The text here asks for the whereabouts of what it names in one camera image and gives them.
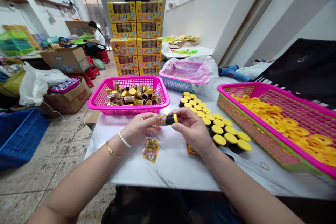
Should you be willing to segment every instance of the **pink plastic basket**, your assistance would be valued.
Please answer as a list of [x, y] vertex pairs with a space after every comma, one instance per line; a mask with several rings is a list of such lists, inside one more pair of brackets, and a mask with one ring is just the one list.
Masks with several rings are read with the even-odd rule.
[[[148, 105], [148, 106], [105, 106], [105, 102], [108, 101], [106, 95], [106, 89], [111, 88], [113, 90], [113, 83], [118, 82], [119, 86], [131, 87], [132, 84], [150, 85], [155, 93], [161, 97], [160, 105]], [[155, 76], [137, 76], [137, 77], [113, 77], [102, 81], [97, 87], [96, 91], [90, 97], [87, 106], [93, 110], [100, 110], [103, 114], [141, 114], [146, 112], [158, 113], [160, 109], [167, 107], [170, 103], [169, 96], [162, 80]]]
[[322, 173], [336, 179], [336, 167], [323, 164], [284, 137], [253, 112], [236, 101], [236, 96], [249, 95], [283, 108], [284, 117], [299, 122], [311, 134], [329, 136], [336, 143], [336, 112], [301, 99], [273, 85], [250, 82], [225, 84], [217, 87], [217, 105], [283, 168], [293, 172]]

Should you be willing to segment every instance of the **white beaded bracelet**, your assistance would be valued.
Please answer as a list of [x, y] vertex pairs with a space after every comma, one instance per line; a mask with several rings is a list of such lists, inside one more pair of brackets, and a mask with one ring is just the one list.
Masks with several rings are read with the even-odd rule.
[[118, 136], [120, 137], [120, 140], [128, 147], [131, 148], [131, 145], [125, 140], [125, 138], [123, 138], [123, 136], [121, 135], [120, 131], [118, 131]]

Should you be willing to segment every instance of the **tiled floor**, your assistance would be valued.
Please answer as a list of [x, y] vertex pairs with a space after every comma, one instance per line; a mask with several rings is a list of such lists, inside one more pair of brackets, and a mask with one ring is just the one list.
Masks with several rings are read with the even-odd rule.
[[[103, 79], [117, 76], [113, 61], [105, 67], [92, 81], [95, 85], [92, 92]], [[61, 179], [82, 162], [92, 134], [85, 125], [90, 115], [91, 110], [85, 104], [77, 114], [64, 116], [63, 121], [52, 120], [31, 161], [0, 172], [1, 223], [24, 223]], [[77, 223], [100, 223], [114, 195], [115, 186], [104, 185]]]

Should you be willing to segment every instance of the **person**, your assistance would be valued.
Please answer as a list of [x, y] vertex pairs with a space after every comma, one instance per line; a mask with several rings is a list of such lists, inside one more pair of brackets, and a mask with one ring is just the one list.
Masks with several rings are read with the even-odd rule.
[[[198, 152], [223, 193], [239, 209], [239, 214], [246, 223], [303, 223], [215, 146], [203, 120], [191, 109], [179, 108], [170, 114], [173, 113], [178, 115], [180, 123], [174, 123], [172, 128], [180, 132], [186, 142]], [[156, 121], [156, 114], [138, 114], [121, 130], [121, 135], [128, 144], [135, 145], [144, 140], [142, 134], [157, 134], [159, 129], [155, 127]], [[100, 191], [118, 163], [118, 157], [127, 149], [129, 148], [118, 134], [113, 136], [59, 183], [32, 214], [28, 223], [76, 223], [80, 212]]]
[[88, 23], [88, 26], [90, 26], [91, 30], [93, 31], [95, 38], [87, 39], [86, 41], [90, 43], [94, 43], [95, 45], [91, 47], [85, 45], [85, 50], [87, 51], [89, 56], [92, 59], [94, 59], [94, 58], [98, 58], [98, 55], [97, 55], [98, 52], [106, 50], [106, 43], [105, 43], [105, 39], [104, 39], [104, 36], [101, 30], [99, 29], [99, 27], [94, 21], [91, 20]]

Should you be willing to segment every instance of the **hand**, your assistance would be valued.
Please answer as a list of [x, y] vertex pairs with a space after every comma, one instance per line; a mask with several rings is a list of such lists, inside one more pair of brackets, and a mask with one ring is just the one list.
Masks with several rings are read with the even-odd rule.
[[201, 156], [215, 146], [203, 120], [190, 108], [179, 108], [169, 113], [177, 114], [180, 123], [174, 123], [173, 129], [180, 132], [187, 143]]
[[121, 134], [132, 145], [139, 141], [143, 134], [156, 134], [159, 129], [159, 127], [155, 126], [157, 120], [158, 116], [154, 113], [138, 114], [121, 130]]

